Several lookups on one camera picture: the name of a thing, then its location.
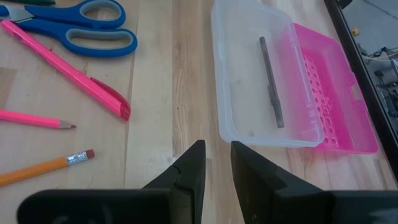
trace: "wooden surface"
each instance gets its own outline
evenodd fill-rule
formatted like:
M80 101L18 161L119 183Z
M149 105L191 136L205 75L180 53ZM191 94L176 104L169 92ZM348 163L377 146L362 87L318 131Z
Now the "wooden surface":
M57 0L59 6L80 1ZM2 223L28 195L43 189L135 189L163 172L197 139L206 140L203 223L243 223L232 181L229 144L218 134L210 12L213 0L119 0L125 28L139 46L116 60L80 57L58 42L41 43L131 103L124 123L77 89L35 53L0 30L0 108L70 121L58 131L0 124L0 173L87 149L96 158L0 189ZM295 22L337 39L323 0L265 0ZM100 11L99 18L109 13ZM323 189L396 189L383 150L346 155L311 149L252 147Z

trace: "pen clip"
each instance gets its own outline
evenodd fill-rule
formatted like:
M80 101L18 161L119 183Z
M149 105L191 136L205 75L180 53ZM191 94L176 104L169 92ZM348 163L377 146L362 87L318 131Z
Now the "pen clip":
M99 87L101 87L103 90L105 90L107 93L109 93L111 96L115 97L117 99L121 106L120 106L120 117L122 117L124 120L128 121L130 118L131 114L131 108L129 105L129 102L116 90L112 89L112 87L108 86L107 84L99 81L96 78L90 77L90 80L95 82Z

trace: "metal ferrule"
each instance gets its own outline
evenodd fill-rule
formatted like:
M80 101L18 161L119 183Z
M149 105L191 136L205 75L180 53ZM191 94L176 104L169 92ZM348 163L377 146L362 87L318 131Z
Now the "metal ferrule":
M86 151L78 152L76 154L67 156L66 158L67 158L67 163L69 166L88 160Z

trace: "pink pen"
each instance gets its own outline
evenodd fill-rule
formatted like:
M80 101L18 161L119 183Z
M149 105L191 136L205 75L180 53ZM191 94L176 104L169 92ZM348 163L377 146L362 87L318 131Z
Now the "pink pen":
M21 41L23 44L30 47L34 52L42 56L49 64L55 67L58 71L62 72L82 90L109 108L114 114L128 121L131 113L129 103L116 90L93 77L88 78L84 73L73 68L58 55L45 48L37 40L16 26L13 22L4 20L1 22L1 27L8 33L12 34L17 40Z

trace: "scissor blade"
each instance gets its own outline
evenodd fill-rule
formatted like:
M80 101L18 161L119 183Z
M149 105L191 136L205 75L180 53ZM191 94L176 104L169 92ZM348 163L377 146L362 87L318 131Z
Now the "scissor blade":
M25 19L33 18L34 16L26 11L25 9L20 9L12 6L2 6L0 5L0 21L9 19L12 22L23 21Z

